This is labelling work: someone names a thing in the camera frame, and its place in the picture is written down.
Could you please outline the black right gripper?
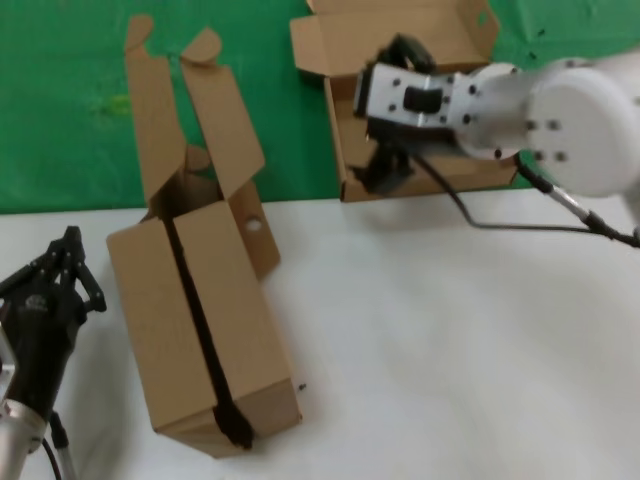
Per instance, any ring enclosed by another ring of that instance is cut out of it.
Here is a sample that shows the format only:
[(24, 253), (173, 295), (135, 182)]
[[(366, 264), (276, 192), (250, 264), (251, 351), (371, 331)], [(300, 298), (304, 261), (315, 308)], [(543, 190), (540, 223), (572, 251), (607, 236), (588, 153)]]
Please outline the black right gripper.
[[(376, 61), (403, 69), (434, 69), (435, 60), (414, 37), (397, 34)], [(449, 128), (418, 128), (392, 122), (368, 122), (367, 135), (376, 146), (364, 166), (350, 165), (368, 194), (390, 194), (414, 173), (411, 153), (457, 153), (458, 141)]]

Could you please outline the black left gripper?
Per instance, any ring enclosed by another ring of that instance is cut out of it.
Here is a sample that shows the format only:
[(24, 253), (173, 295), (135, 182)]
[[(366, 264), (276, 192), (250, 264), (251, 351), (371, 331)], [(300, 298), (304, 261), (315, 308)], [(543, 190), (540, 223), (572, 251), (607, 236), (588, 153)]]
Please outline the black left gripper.
[[(1, 281), (1, 298), (9, 299), (3, 328), (17, 360), (8, 398), (40, 416), (53, 411), (86, 312), (107, 310), (85, 259), (80, 228), (68, 226), (44, 254)], [(76, 291), (63, 289), (76, 281), (88, 295), (85, 302)], [(60, 287), (45, 288), (52, 285)]]

